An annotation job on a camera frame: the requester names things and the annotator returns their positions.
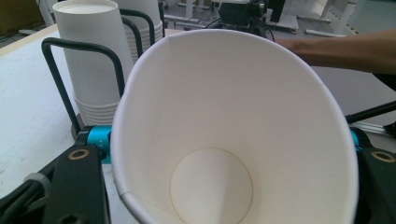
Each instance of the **cup rim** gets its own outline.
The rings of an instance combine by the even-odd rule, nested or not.
[[[86,13],[73,13],[73,12],[68,12],[64,11],[63,9],[68,9],[71,8],[71,6],[76,7],[77,5],[97,5],[97,6],[109,6],[112,7],[111,9],[108,10],[100,10],[97,12],[86,12]],[[104,13],[108,12],[114,9],[119,8],[119,5],[113,1],[107,1],[107,0],[69,0],[69,1],[62,1],[54,4],[52,6],[52,9],[58,13],[63,13],[63,14],[69,14],[69,15],[87,15],[87,14],[98,14],[98,13]]]

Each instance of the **black cable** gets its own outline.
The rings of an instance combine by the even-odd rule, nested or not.
[[[205,29],[209,28],[210,25],[212,25],[212,24],[215,23],[216,21],[220,21],[220,20],[221,20],[221,18],[218,18],[218,19],[216,19],[216,20],[210,22],[210,23],[205,27]]]
[[[31,186],[4,212],[0,218],[0,224],[14,223],[25,209],[25,205],[32,201],[37,194],[40,194],[42,191],[43,188],[41,184],[33,181]]]
[[[255,21],[258,21],[258,22],[261,23],[261,24],[263,24],[263,25],[268,29],[268,31],[269,31],[270,34],[271,34],[271,37],[273,38],[273,41],[275,42],[274,34],[272,33],[270,27],[269,27],[265,22],[263,22],[263,21],[260,21],[260,20],[257,20],[257,19],[254,19],[254,20],[255,20]]]

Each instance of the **table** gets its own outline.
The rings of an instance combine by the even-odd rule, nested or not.
[[[166,30],[167,35],[180,31]],[[0,49],[0,198],[74,144],[71,122],[41,51],[52,25]],[[52,48],[70,95],[63,50]],[[137,223],[120,201],[111,165],[103,165],[113,223]]]

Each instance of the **paper cup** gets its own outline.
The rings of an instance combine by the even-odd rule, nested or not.
[[[190,31],[148,49],[131,76],[111,156],[139,223],[353,222],[347,123],[290,51],[255,35]]]
[[[136,10],[146,13],[154,23],[154,26],[158,26],[161,22],[160,10],[158,7],[157,0],[115,0],[119,4],[121,9]],[[139,30],[144,30],[149,28],[149,24],[142,18],[122,16],[131,22],[133,22]]]
[[[120,58],[125,79],[134,65],[116,3],[106,0],[71,0],[53,6],[60,37],[99,44]],[[120,100],[113,63],[100,53],[64,50],[77,98],[90,105]]]

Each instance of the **black bracket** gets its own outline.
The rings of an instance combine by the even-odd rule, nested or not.
[[[62,100],[64,101],[64,106],[66,108],[67,114],[73,124],[73,127],[75,129],[76,134],[79,133],[81,130],[81,127],[78,123],[78,119],[76,116],[76,113],[73,109],[73,106],[70,102],[69,96],[67,95],[66,88],[64,87],[64,82],[62,81],[61,74],[59,73],[59,69],[56,66],[56,62],[53,58],[53,54],[51,51],[51,46],[56,46],[64,49],[75,49],[75,50],[85,50],[85,51],[92,51],[92,52],[98,52],[105,54],[111,62],[114,64],[114,69],[116,71],[116,79],[117,79],[117,84],[119,87],[119,94],[120,97],[123,95],[124,89],[125,89],[125,81],[123,77],[123,72],[122,72],[122,65],[120,62],[119,57],[117,54],[112,51],[111,49],[97,45],[97,44],[92,44],[92,43],[82,43],[82,42],[77,42],[77,41],[71,41],[71,40],[64,40],[64,39],[59,39],[59,38],[54,38],[54,37],[49,37],[43,40],[43,43],[41,44],[41,48],[44,53],[44,57],[47,61],[47,64],[49,66],[49,70],[52,73],[52,77],[55,81],[56,87],[58,88],[59,93],[61,94]]]
[[[85,145],[91,127],[77,142],[36,175],[0,200],[0,224],[110,223],[100,160],[104,153]]]

